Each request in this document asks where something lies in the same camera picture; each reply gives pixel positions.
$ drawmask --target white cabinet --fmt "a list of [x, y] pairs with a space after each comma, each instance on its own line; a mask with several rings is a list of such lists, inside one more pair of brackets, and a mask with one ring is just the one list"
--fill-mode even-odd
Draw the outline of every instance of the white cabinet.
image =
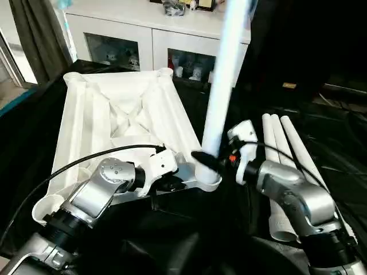
[[79, 59], [153, 70], [152, 29], [79, 15], [67, 15]]
[[[184, 16], [168, 17], [149, 0], [74, 0], [66, 14], [79, 59], [133, 70], [169, 66], [176, 76], [210, 82], [223, 13], [187, 9]], [[233, 86], [250, 40], [244, 28]]]
[[[218, 39], [153, 30], [154, 69], [167, 67], [172, 62], [175, 73], [182, 71], [182, 77], [208, 82], [209, 73], [214, 69], [219, 45]], [[237, 82], [246, 50], [247, 45], [240, 44], [240, 56], [237, 59], [233, 86]]]

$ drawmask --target figurine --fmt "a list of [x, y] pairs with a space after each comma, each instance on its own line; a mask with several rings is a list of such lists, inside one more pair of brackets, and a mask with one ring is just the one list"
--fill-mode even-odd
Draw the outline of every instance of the figurine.
[[128, 64], [133, 70], [140, 70], [139, 58], [137, 56], [131, 56], [128, 60]]
[[107, 61], [117, 61], [117, 54], [114, 53], [113, 51], [110, 51], [107, 53], [106, 59]]
[[182, 73], [184, 72], [183, 67], [179, 66], [174, 70], [174, 73], [177, 77], [182, 77]]
[[179, 66], [179, 56], [172, 56], [172, 63], [177, 68]]
[[196, 0], [191, 0], [191, 2], [190, 2], [190, 10], [195, 10], [196, 7], [197, 7]]
[[194, 53], [187, 53], [186, 62], [183, 65], [183, 70], [187, 76], [191, 76], [194, 72], [195, 59], [196, 57]]
[[182, 16], [185, 13], [186, 5], [177, 0], [163, 0], [165, 14], [169, 16]]
[[202, 68], [195, 67], [194, 72], [193, 72], [193, 76], [189, 77], [189, 79], [196, 80], [196, 81], [201, 81], [201, 71], [202, 71]]
[[214, 79], [214, 72], [211, 70], [209, 72], [208, 83], [213, 83], [213, 79]]

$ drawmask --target dark curtain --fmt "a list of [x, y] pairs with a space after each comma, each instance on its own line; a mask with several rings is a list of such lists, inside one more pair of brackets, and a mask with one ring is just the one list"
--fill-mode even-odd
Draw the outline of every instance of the dark curtain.
[[72, 63], [63, 31], [49, 0], [9, 0], [19, 38], [39, 84]]

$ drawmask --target black cable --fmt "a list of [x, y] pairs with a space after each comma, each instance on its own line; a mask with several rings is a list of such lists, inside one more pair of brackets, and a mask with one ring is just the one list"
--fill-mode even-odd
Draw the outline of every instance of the black cable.
[[327, 170], [327, 171], [338, 172], [338, 173], [345, 174], [345, 175], [350, 175], [350, 176], [367, 176], [367, 173], [350, 173], [350, 172], [341, 171], [341, 170], [338, 170], [338, 169], [330, 169], [330, 168], [326, 168], [326, 167], [321, 167], [321, 168], [323, 168], [324, 170]]
[[[286, 153], [284, 153], [283, 151], [279, 150], [278, 148], [275, 148], [273, 146], [270, 146], [268, 144], [262, 143], [262, 142], [250, 142], [250, 141], [244, 141], [245, 144], [256, 144], [265, 148], [269, 148], [272, 149], [276, 152], [278, 152], [279, 154], [283, 155], [285, 158], [292, 160], [294, 162], [294, 159], [291, 156], [288, 156]], [[326, 192], [330, 193], [328, 191], [328, 189], [323, 185], [323, 183], [309, 170], [307, 169], [304, 165], [302, 165], [301, 163], [299, 163], [299, 165], [301, 166], [302, 170], [304, 170], [306, 173], [308, 173], [314, 180], [316, 180], [316, 182], [320, 185], [321, 188], [323, 188]], [[346, 233], [347, 235], [349, 235], [342, 214], [339, 211], [338, 206], [335, 204], [335, 212], [337, 213], [338, 219], [340, 221], [340, 225], [342, 227], [342, 230], [344, 231], [344, 233]]]
[[109, 149], [109, 150], [105, 150], [105, 151], [102, 151], [102, 152], [98, 152], [98, 153], [95, 153], [95, 154], [92, 154], [92, 155], [89, 155], [89, 156], [85, 156], [81, 159], [78, 159], [78, 160], [75, 160], [74, 162], [64, 166], [63, 168], [60, 168], [59, 170], [57, 170], [55, 173], [51, 174], [47, 179], [45, 179], [44, 181], [42, 181], [39, 185], [37, 185], [29, 194], [28, 196], [22, 201], [22, 203], [18, 206], [18, 208], [16, 209], [16, 211], [14, 212], [14, 215], [12, 216], [10, 222], [8, 223], [4, 233], [2, 234], [1, 236], [1, 239], [0, 239], [0, 248], [2, 247], [4, 241], [5, 241], [5, 238], [11, 228], [11, 226], [13, 225], [14, 223], [14, 220], [16, 219], [17, 215], [19, 214], [19, 212], [21, 211], [21, 209], [23, 208], [23, 206], [25, 205], [25, 203], [27, 202], [27, 200], [38, 190], [40, 189], [43, 185], [47, 184], [51, 179], [53, 179], [55, 176], [58, 176], [60, 175], [62, 172], [66, 171], [67, 169], [81, 163], [81, 162], [84, 162], [88, 159], [93, 159], [93, 158], [97, 158], [98, 156], [102, 156], [102, 155], [106, 155], [106, 154], [109, 154], [109, 153], [113, 153], [113, 152], [117, 152], [117, 151], [122, 151], [122, 150], [128, 150], [128, 149], [133, 149], [133, 148], [154, 148], [156, 149], [157, 151], [158, 150], [162, 150], [164, 147], [161, 147], [161, 146], [156, 146], [156, 145], [150, 145], [150, 144], [147, 144], [147, 145], [144, 145], [144, 144], [137, 144], [137, 145], [129, 145], [129, 146], [121, 146], [121, 147], [116, 147], [116, 148], [112, 148], [112, 149]]
[[340, 100], [338, 100], [338, 103], [340, 105], [340, 108], [342, 108], [343, 111], [347, 111], [347, 109], [344, 108], [344, 106], [343, 106], [343, 104], [342, 104], [342, 102]]

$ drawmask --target white plastic tube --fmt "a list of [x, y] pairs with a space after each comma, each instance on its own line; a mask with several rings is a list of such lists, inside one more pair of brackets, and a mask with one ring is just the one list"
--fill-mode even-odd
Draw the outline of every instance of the white plastic tube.
[[[249, 3], [250, 0], [228, 1], [225, 12], [202, 138], [202, 150], [213, 156], [218, 156], [239, 56], [240, 40], [245, 22], [248, 20]], [[199, 182], [205, 184], [214, 184], [218, 181], [218, 175], [201, 164], [197, 164], [195, 176]]]
[[[325, 182], [323, 181], [319, 171], [317, 170], [317, 167], [315, 165], [315, 163], [313, 162], [308, 150], [306, 149], [306, 147], [304, 146], [302, 140], [300, 139], [296, 129], [294, 128], [291, 120], [289, 119], [288, 116], [282, 116], [282, 118], [280, 119], [282, 121], [282, 124], [284, 126], [284, 130], [287, 133], [287, 136], [289, 138], [289, 141], [292, 145], [292, 148], [295, 152], [295, 155], [299, 161], [299, 163], [303, 166], [305, 166], [308, 170], [310, 170], [311, 173], [313, 173], [320, 181], [321, 183], [325, 186], [325, 188], [327, 190], [329, 190], [325, 184]], [[308, 173], [306, 173], [305, 171], [303, 171], [304, 176], [306, 177], [306, 179], [313, 184], [318, 185], [317, 181], [314, 180]]]
[[[264, 143], [269, 146], [277, 148], [271, 116], [268, 113], [265, 113], [263, 114], [262, 119], [263, 119]], [[280, 163], [278, 153], [272, 149], [265, 148], [265, 157], [267, 160]]]
[[[280, 141], [279, 139], [281, 135], [278, 135], [278, 140], [276, 140], [275, 132], [279, 131], [276, 130], [273, 125], [272, 116], [270, 116], [268, 113], [265, 113], [263, 114], [262, 119], [263, 119], [264, 143], [277, 148], [278, 145], [277, 142], [279, 142], [282, 143], [283, 147], [285, 147], [284, 140]], [[276, 151], [272, 149], [265, 148], [265, 156], [267, 160], [280, 163], [279, 161], [280, 156]], [[294, 229], [286, 216], [286, 213], [284, 213], [283, 209], [272, 199], [270, 200], [270, 212], [271, 212], [269, 217], [270, 236], [273, 239], [283, 242], [290, 242], [296, 240], [297, 235], [295, 234]]]
[[[271, 124], [273, 126], [276, 147], [288, 156], [292, 156], [291, 150], [288, 145], [286, 135], [284, 134], [283, 127], [280, 123], [278, 115], [271, 115]], [[290, 159], [287, 159], [282, 154], [279, 154], [279, 160], [281, 164], [296, 168], [296, 164]]]

